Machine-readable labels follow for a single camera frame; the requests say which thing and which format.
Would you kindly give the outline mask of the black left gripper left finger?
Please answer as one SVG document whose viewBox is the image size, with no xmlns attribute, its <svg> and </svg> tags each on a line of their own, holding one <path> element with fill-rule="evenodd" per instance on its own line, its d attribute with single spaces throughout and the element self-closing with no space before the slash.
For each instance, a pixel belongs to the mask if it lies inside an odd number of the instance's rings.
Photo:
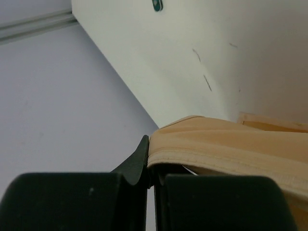
<svg viewBox="0 0 308 231">
<path fill-rule="evenodd" d="M 143 231 L 149 138 L 109 173 L 25 173 L 0 202 L 3 231 Z"/>
</svg>

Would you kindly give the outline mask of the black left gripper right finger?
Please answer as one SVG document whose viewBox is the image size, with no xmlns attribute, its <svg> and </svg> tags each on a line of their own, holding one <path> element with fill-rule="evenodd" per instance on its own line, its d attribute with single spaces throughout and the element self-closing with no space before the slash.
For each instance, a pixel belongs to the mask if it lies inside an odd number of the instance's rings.
<svg viewBox="0 0 308 231">
<path fill-rule="evenodd" d="M 159 231 L 295 231 L 279 186 L 262 176 L 194 175 L 151 168 Z"/>
</svg>

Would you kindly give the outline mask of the beige cloth napkin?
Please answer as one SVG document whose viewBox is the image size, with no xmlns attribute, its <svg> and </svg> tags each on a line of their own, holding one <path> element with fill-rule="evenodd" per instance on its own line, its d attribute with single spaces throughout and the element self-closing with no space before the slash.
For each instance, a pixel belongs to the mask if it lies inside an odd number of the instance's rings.
<svg viewBox="0 0 308 231">
<path fill-rule="evenodd" d="M 308 127 L 242 113 L 234 123 L 189 116 L 152 134 L 148 167 L 175 164 L 196 173 L 260 175 L 282 189 L 301 231 L 308 228 Z"/>
</svg>

